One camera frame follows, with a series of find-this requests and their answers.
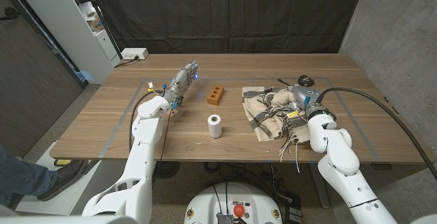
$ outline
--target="red button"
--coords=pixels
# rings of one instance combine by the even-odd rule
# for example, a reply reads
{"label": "red button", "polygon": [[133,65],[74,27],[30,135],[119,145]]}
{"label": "red button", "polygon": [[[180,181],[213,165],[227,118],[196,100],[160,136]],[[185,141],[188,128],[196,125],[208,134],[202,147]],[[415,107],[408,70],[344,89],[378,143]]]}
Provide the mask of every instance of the red button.
{"label": "red button", "polygon": [[237,217],[243,217],[244,216],[244,207],[241,204],[236,204],[234,207],[234,215]]}

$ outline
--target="orange brick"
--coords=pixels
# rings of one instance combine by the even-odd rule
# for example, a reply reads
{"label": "orange brick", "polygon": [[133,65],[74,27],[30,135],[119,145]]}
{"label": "orange brick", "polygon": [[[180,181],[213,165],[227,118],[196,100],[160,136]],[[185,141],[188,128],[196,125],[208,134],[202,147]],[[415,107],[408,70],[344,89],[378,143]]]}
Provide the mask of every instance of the orange brick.
{"label": "orange brick", "polygon": [[208,104],[219,105],[220,99],[223,96],[224,92],[225,92],[224,87],[215,85],[212,88],[210,94],[208,94],[208,97],[206,97],[206,102]]}

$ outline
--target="shoe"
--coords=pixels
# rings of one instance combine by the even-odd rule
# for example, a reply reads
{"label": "shoe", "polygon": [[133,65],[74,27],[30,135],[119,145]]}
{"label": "shoe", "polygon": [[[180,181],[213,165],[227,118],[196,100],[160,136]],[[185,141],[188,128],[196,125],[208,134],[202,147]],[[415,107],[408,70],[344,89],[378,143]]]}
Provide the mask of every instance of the shoe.
{"label": "shoe", "polygon": [[50,188],[50,190],[37,196],[37,198],[41,201],[47,201],[56,197],[82,175],[83,170],[87,166],[86,162],[86,160],[71,160],[69,164],[58,169],[55,184]]}

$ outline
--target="yellow label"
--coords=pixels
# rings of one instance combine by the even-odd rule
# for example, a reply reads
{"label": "yellow label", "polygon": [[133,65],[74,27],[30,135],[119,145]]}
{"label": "yellow label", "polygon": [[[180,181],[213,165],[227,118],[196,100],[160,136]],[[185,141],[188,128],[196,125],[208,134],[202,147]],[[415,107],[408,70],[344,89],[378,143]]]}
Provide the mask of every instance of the yellow label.
{"label": "yellow label", "polygon": [[288,118],[292,118],[293,116],[295,116],[295,115],[297,115],[298,114],[298,111],[293,111],[293,112],[291,112],[291,113],[288,113],[287,114],[287,117]]}

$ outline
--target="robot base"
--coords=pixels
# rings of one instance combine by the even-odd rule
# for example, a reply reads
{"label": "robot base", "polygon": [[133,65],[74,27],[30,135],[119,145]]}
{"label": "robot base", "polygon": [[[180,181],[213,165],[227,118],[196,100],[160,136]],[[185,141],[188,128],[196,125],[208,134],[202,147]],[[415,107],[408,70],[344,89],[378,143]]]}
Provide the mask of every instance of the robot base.
{"label": "robot base", "polygon": [[234,208],[237,205],[243,207],[238,206],[239,211],[236,210],[236,212],[244,213],[241,217],[244,221],[242,223],[282,224],[281,213],[273,199],[258,188],[241,182],[227,183],[227,202],[226,182],[208,187],[200,192],[189,203],[186,209],[184,223],[220,224],[222,222],[219,222],[218,216],[226,216],[227,210],[229,211],[229,219],[231,218],[230,215],[233,216],[233,219],[237,219],[238,216],[236,214],[238,213],[234,213]]}

